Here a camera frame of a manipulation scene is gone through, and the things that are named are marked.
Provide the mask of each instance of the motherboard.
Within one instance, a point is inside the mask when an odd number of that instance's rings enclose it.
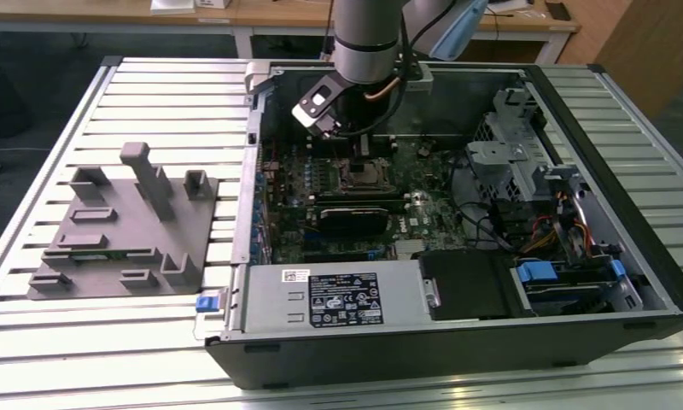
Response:
[[[452,201],[461,151],[400,138],[391,157],[316,157],[271,150],[264,162],[272,263],[411,259],[461,249],[469,238]]]

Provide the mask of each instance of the black plastic cover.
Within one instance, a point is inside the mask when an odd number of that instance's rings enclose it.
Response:
[[[523,303],[511,273],[512,258],[491,250],[441,250],[420,256],[424,279],[435,280],[441,306],[433,320],[520,318]]]

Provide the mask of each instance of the gray plastic block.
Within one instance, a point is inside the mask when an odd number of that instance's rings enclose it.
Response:
[[[177,265],[177,263],[172,260],[172,256],[164,255],[164,259],[161,260],[160,273],[168,282],[173,285],[192,283],[197,280],[197,278],[201,280],[203,277],[203,273],[192,263],[191,256],[188,254],[183,255],[180,265]]]
[[[208,199],[213,196],[205,171],[188,171],[185,173],[185,192],[191,201]]]
[[[147,143],[125,143],[120,153],[121,163],[129,165],[137,175],[141,193],[152,204],[160,220],[173,220],[175,210],[169,203],[172,187],[161,170],[155,169],[149,162],[149,145]]]
[[[144,166],[144,147],[129,146],[123,153],[129,154],[129,163]],[[95,171],[81,171],[83,179],[93,181],[103,204],[97,206],[96,196],[84,201],[87,196],[76,195],[31,280],[31,299],[180,295],[200,290],[217,179],[203,171],[191,171],[184,179],[167,179],[160,167],[147,165],[153,182],[149,189],[141,185],[144,196],[135,179],[107,183]],[[152,196],[167,201],[171,220],[157,217]]]
[[[81,201],[95,203],[96,205],[104,203],[104,197],[101,196],[99,187],[109,184],[112,184],[112,182],[100,167],[79,168],[71,178],[71,182],[68,182],[68,186],[74,188]]]
[[[116,221],[116,211],[113,208],[80,208],[68,211],[68,218],[76,224],[113,222]]]
[[[55,272],[52,275],[44,275],[39,279],[34,279],[31,281],[34,289],[46,293],[64,293],[71,289],[72,284],[74,283],[68,276],[60,272]]]
[[[160,283],[149,269],[121,271],[120,281],[129,290],[153,288]]]
[[[70,249],[103,249],[108,242],[105,235],[92,233],[91,235],[64,235],[56,245],[59,248]]]

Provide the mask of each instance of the desk leg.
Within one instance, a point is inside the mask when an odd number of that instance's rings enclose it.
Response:
[[[570,32],[553,32],[537,57],[537,64],[556,64],[568,45]]]
[[[232,29],[232,35],[236,38],[236,49],[239,49],[239,58],[253,58],[253,43],[251,42],[251,38],[253,37],[253,28],[235,27]]]

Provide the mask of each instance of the barcode label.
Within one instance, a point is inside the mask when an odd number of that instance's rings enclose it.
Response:
[[[309,282],[309,269],[284,269],[281,271],[281,282]]]

